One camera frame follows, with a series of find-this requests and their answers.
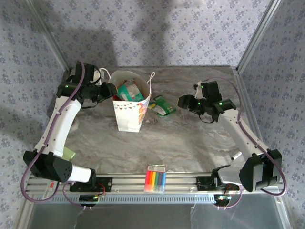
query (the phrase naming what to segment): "rainbow markers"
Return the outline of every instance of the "rainbow markers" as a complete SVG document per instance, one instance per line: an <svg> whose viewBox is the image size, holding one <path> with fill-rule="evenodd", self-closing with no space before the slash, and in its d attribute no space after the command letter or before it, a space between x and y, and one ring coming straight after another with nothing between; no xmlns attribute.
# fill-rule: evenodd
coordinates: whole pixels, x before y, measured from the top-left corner
<svg viewBox="0 0 305 229"><path fill-rule="evenodd" d="M145 178L145 192L163 193L166 180L165 165L148 165Z"/></svg>

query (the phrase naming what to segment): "marble surface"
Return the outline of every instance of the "marble surface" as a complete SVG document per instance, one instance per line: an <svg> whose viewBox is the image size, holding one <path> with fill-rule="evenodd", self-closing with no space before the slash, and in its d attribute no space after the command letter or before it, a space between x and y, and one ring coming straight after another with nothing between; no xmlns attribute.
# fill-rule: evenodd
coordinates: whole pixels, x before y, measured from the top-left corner
<svg viewBox="0 0 305 229"><path fill-rule="evenodd" d="M76 152L72 162L91 167L97 173L144 173L147 164L166 164L169 172L209 172L231 163L239 150L217 123L205 124L197 115L176 106L183 94L194 94L194 83L211 77L234 82L231 68L128 68L152 80L152 98L162 95L177 108L167 117L148 110L139 133L119 132L111 99L93 109L81 110L78 129L69 133L66 146ZM218 82L223 98L239 106L238 97L226 82ZM241 167L240 156L232 166Z"/></svg>

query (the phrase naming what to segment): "floral wallpaper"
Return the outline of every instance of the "floral wallpaper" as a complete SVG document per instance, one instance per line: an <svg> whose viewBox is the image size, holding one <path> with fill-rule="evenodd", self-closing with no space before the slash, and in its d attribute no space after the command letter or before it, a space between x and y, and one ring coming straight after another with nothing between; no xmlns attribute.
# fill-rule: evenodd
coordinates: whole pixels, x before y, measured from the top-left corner
<svg viewBox="0 0 305 229"><path fill-rule="evenodd" d="M305 1L283 0L242 77L264 141L283 155L288 192L305 228Z"/></svg>
<svg viewBox="0 0 305 229"><path fill-rule="evenodd" d="M37 1L70 66L236 66L270 0Z"/></svg>
<svg viewBox="0 0 305 229"><path fill-rule="evenodd" d="M46 128L63 70L20 1L0 1L0 9L0 228L10 229L22 200L22 156Z"/></svg>

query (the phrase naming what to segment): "green package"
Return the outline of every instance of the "green package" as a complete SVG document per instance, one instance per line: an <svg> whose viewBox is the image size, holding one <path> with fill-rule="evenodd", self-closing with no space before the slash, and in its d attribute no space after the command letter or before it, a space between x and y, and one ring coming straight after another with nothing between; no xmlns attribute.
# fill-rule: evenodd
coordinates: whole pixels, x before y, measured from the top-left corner
<svg viewBox="0 0 305 229"><path fill-rule="evenodd" d="M135 84L134 79L125 81L118 89L118 97L123 101L139 102L144 100L139 88Z"/></svg>
<svg viewBox="0 0 305 229"><path fill-rule="evenodd" d="M159 95L153 99L151 103L149 103L148 108L154 110L158 113L159 116L167 116L176 111L175 108L163 99L162 95Z"/></svg>

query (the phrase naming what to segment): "white robotic arm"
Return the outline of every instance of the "white robotic arm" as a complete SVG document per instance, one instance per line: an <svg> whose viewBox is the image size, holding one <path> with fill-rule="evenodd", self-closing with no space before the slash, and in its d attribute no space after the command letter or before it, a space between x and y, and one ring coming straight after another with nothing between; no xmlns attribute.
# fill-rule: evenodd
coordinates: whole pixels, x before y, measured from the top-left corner
<svg viewBox="0 0 305 229"><path fill-rule="evenodd" d="M91 83L95 68L91 64L78 64L75 75L58 87L54 111L42 138L34 151L26 151L23 155L23 160L28 165L26 172L30 169L36 177L62 183L82 182L95 185L94 169L76 166L62 159L67 135L84 100L99 103L117 94L117 88L112 83ZM22 190L24 178L25 176L21 181Z"/></svg>
<svg viewBox="0 0 305 229"><path fill-rule="evenodd" d="M66 96L61 96L59 98L56 98L54 111L50 118L49 124L46 130L44 131L44 134L41 137L40 141L35 146L35 150L37 150L38 152L44 145L44 140L47 137L47 134L50 130L50 126L53 122L56 113L58 112L59 108L67 101L67 99L68 97ZM78 100L74 100L74 101L72 100L66 105L65 109L62 111L61 115L56 121L56 124L50 136L49 143L42 152L43 154L49 154L49 152L52 152L54 156L62 158L63 149L69 130L71 128L71 125L73 123L76 114L80 111L80 109L81 109L81 103ZM86 183L89 181L91 173L92 171L89 168L80 167L72 164L71 173L69 173L69 169L68 169L67 173L64 173L64 175L69 175L67 181L71 181L71 182L77 181L77 182Z"/></svg>
<svg viewBox="0 0 305 229"><path fill-rule="evenodd" d="M240 113L231 100L222 99L217 82L199 82L194 88L196 95L181 96L178 106L199 116L205 113L210 115L213 121L228 131L246 161L241 170L230 166L214 169L217 182L241 184L247 191L252 192L279 183L282 177L286 187L285 177L280 169L282 155L276 149L270 150L255 136L240 118Z"/></svg>

